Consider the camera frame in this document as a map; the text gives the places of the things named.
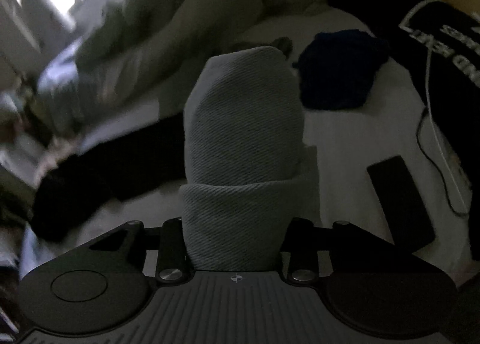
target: white lettering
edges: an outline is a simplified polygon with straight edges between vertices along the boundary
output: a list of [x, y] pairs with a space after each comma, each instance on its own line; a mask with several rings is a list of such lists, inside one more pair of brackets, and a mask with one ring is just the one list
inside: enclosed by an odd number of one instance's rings
[[473, 64], [469, 64], [465, 69], [463, 69], [465, 75], [469, 76], [472, 82], [475, 82], [480, 78], [480, 71]]
[[479, 44], [472, 40], [471, 38], [466, 38], [465, 39], [465, 45], [470, 48], [471, 50], [473, 50], [475, 47], [477, 47]]
[[435, 41], [432, 51], [434, 53], [443, 55], [444, 58], [451, 57], [455, 52], [455, 50], [451, 49], [441, 41]]
[[420, 44], [427, 44], [427, 47], [430, 48], [433, 46], [434, 43], [434, 37], [432, 35], [429, 35], [427, 33], [424, 33], [420, 30], [415, 30], [413, 33], [410, 34], [411, 38], [414, 38], [416, 41], [418, 41]]
[[452, 29], [452, 32], [449, 33], [449, 35], [452, 38], [457, 39], [458, 41], [462, 41], [464, 35], [462, 33], [458, 32], [456, 29], [453, 29], [453, 28], [451, 28], [451, 29]]
[[454, 31], [455, 30], [447, 24], [444, 24], [444, 26], [440, 29], [440, 32], [446, 33], [448, 36], [451, 36], [451, 37], [453, 37]]
[[463, 71], [469, 64], [470, 61], [466, 59], [463, 55], [455, 55], [452, 59], [453, 64], [457, 67], [457, 69]]

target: circular pad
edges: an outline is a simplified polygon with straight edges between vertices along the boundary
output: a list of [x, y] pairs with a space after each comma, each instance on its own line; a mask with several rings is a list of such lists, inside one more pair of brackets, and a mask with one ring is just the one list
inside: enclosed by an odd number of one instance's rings
[[98, 272], [71, 271], [53, 281], [52, 292], [67, 302], [86, 302], [105, 292], [106, 280], [106, 277]]
[[410, 339], [438, 331], [457, 288], [443, 272], [334, 272], [326, 295], [327, 306], [355, 330], [386, 339]]

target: white cable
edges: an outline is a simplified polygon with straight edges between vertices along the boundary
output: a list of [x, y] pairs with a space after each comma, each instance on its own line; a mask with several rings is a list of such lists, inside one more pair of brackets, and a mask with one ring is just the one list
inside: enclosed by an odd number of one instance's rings
[[428, 47], [428, 53], [427, 53], [427, 67], [425, 70], [425, 93], [427, 95], [427, 108], [428, 108], [428, 115], [430, 117], [430, 124], [431, 128], [433, 130], [433, 136], [435, 137], [435, 140], [438, 145], [438, 149], [440, 150], [440, 154], [442, 155], [443, 162], [445, 163], [445, 166], [448, 169], [448, 173], [450, 174], [450, 177], [452, 178], [453, 184], [455, 185], [455, 189], [457, 190], [458, 196], [460, 197], [460, 200], [462, 201], [462, 205], [465, 209], [465, 212], [468, 212], [469, 209], [467, 208], [467, 205], [465, 204], [465, 200], [463, 199], [462, 194], [460, 193], [460, 188], [458, 187], [457, 181], [455, 180], [455, 177], [452, 173], [452, 169], [450, 169], [450, 166], [448, 165], [447, 159], [445, 158], [445, 154], [443, 154], [442, 150], [442, 145], [440, 145], [440, 141], [438, 140], [437, 137], [437, 132], [435, 128], [434, 119], [431, 117], [431, 104], [430, 104], [430, 91], [429, 91], [429, 86], [430, 86], [430, 66], [431, 66], [431, 54], [432, 50], [431, 47]]

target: metal screw head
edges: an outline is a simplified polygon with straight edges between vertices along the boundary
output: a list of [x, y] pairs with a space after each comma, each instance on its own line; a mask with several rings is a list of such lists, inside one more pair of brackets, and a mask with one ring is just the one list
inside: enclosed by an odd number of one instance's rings
[[176, 268], [164, 269], [158, 274], [158, 278], [165, 282], [174, 282], [183, 276], [183, 272]]
[[292, 279], [294, 279], [296, 282], [311, 282], [315, 278], [315, 273], [309, 269], [297, 269], [296, 271], [292, 272]]

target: rolled towel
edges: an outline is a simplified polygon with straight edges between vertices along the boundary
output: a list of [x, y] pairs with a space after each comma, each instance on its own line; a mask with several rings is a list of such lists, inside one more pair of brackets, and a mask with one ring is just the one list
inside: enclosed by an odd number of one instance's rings
[[184, 111], [183, 232], [196, 269], [275, 269], [293, 217], [319, 216], [316, 148], [273, 47], [211, 58]]
[[278, 49], [210, 58], [184, 110], [188, 182], [245, 185], [291, 178], [303, 147], [301, 106]]

